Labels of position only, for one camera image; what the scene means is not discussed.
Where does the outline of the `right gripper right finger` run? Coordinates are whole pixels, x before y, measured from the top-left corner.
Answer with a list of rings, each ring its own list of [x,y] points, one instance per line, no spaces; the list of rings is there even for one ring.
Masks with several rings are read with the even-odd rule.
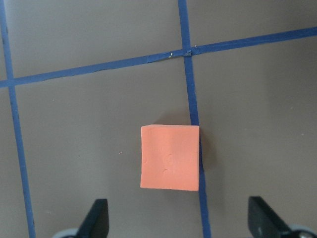
[[[248,199],[248,228],[254,238],[296,237],[296,233],[260,196]]]

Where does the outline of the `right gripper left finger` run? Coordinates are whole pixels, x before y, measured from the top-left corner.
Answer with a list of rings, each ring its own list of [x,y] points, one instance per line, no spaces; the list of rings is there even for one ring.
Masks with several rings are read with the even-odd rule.
[[[109,215],[107,199],[96,199],[81,224],[78,238],[106,238],[109,233]]]

